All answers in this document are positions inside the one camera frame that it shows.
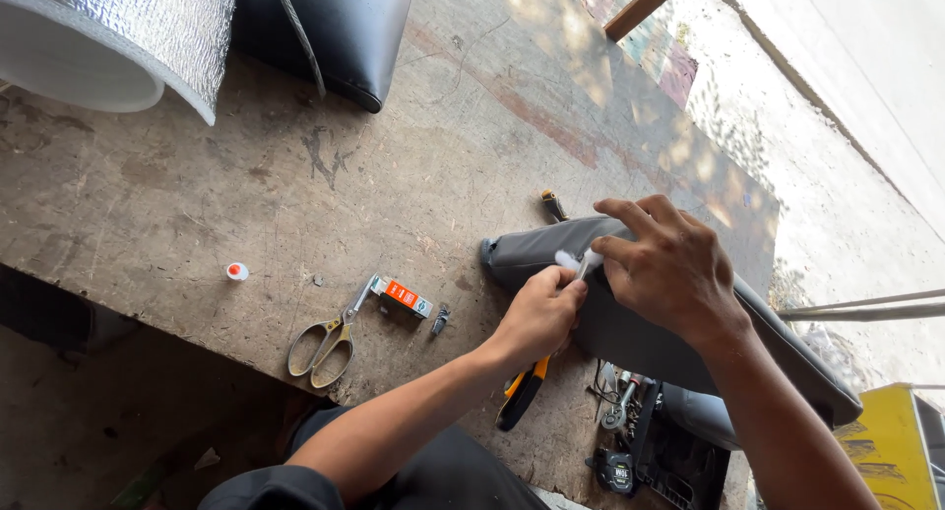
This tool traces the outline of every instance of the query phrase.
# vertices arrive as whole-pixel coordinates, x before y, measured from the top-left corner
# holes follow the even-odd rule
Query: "person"
[[[732,291],[715,232],[665,196],[595,210],[639,238],[597,238],[614,297],[705,360],[769,508],[876,510],[850,459],[762,345]],[[201,508],[546,508],[453,423],[566,344],[587,285],[550,266],[519,290],[492,336],[441,368],[303,422],[282,466],[244,473]]]

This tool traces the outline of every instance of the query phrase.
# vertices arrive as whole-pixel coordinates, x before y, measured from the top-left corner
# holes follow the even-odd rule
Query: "silver insulation foam roll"
[[[213,125],[235,0],[0,0],[0,80],[79,106],[146,109],[167,83]]]

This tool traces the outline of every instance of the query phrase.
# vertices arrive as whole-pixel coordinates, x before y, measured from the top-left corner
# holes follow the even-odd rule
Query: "glue bottle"
[[[227,267],[227,277],[233,281],[244,281],[250,277],[250,269],[243,263],[231,263]]]

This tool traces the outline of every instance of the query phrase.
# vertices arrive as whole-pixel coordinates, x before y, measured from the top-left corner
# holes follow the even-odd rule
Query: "small cardboard box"
[[[375,278],[371,291],[381,296],[382,300],[395,304],[394,307],[407,311],[421,320],[430,317],[430,310],[433,308],[430,302],[394,279]]]

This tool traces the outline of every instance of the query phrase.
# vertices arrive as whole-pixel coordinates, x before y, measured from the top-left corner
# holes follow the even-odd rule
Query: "wooden plank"
[[[637,25],[644,22],[651,13],[667,0],[631,0],[627,6],[604,25],[604,32],[614,42],[624,39]]]
[[[387,320],[370,299],[330,392],[342,404],[489,336],[509,298],[483,277],[479,241],[548,223],[537,202],[547,188],[573,216],[607,196],[663,192],[715,227],[742,277],[767,291],[777,201],[573,0],[413,0],[376,116],[232,56],[218,116],[207,127],[171,91],[115,115],[7,90],[0,261],[302,387],[284,369],[291,340],[335,316],[368,274],[451,305],[433,338],[429,321]],[[247,281],[225,280],[233,260]],[[621,507],[583,465],[604,437],[584,390],[594,369],[574,350],[552,359],[511,433],[492,427],[500,391],[460,425],[522,478]]]

